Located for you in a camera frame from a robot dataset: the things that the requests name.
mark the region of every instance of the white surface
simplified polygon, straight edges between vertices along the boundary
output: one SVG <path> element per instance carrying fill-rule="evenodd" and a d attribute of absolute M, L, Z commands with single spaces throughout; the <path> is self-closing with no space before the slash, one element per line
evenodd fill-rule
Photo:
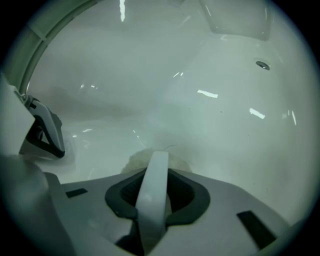
<path fill-rule="evenodd" d="M 168 165 L 168 152 L 156 151 L 152 154 L 136 199 L 139 233 L 146 254 L 153 249 L 166 230 Z"/>
<path fill-rule="evenodd" d="M 0 155 L 19 155 L 20 148 L 35 118 L 14 93 L 15 87 L 0 74 Z"/>
<path fill-rule="evenodd" d="M 296 222 L 319 180 L 319 80 L 303 40 L 273 8 L 262 41 L 215 34 L 198 1 L 173 2 L 125 1 L 122 21 L 119 0 L 103 1 L 54 38 L 28 92 L 62 120 L 66 154 L 36 163 L 68 183 L 165 150 Z"/>

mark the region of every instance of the bathtub floor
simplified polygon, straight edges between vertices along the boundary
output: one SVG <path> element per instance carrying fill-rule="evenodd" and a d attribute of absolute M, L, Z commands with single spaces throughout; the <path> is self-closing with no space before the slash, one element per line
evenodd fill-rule
<path fill-rule="evenodd" d="M 70 183 L 168 151 L 171 167 L 240 186 L 288 220 L 284 152 L 299 116 L 272 46 L 212 33 L 197 1 L 149 2 L 126 1 L 123 22 L 118 1 L 100 2 L 47 47 L 28 94 L 62 120 L 66 154 L 33 160 Z"/>

